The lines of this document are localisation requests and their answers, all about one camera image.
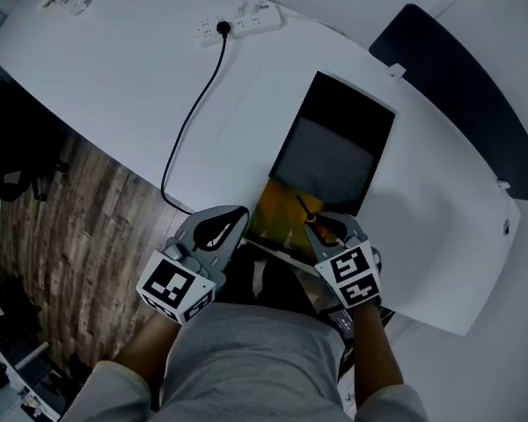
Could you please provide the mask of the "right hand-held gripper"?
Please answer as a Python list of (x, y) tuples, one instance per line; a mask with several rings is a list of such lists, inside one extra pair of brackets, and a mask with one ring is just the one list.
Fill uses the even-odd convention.
[(368, 236), (355, 217), (319, 212), (317, 223), (343, 244), (328, 242), (316, 222), (304, 222), (304, 232), (318, 264), (319, 276), (334, 291), (345, 309), (366, 302), (380, 303), (381, 282), (378, 263)]

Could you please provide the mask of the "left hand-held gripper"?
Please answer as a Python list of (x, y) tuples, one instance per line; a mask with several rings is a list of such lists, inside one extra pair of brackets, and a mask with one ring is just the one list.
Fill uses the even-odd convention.
[(146, 304), (177, 324), (210, 305), (226, 282), (224, 269), (246, 231), (249, 212), (217, 206), (191, 214), (162, 251), (154, 251), (136, 284)]

